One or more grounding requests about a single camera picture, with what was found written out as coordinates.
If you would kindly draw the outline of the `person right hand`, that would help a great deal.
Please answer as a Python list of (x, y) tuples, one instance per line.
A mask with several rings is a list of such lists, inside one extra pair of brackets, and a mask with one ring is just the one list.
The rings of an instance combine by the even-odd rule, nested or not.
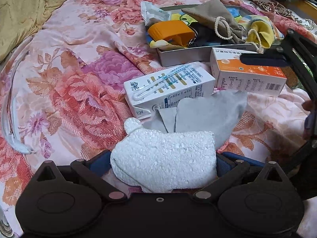
[[(313, 112), (314, 111), (314, 101), (305, 101), (302, 104), (302, 107), (305, 111)], [(308, 140), (310, 138), (310, 126), (309, 126), (309, 121), (310, 121), (310, 115), (305, 119), (304, 123), (304, 132), (303, 132), (303, 138), (304, 140)]]

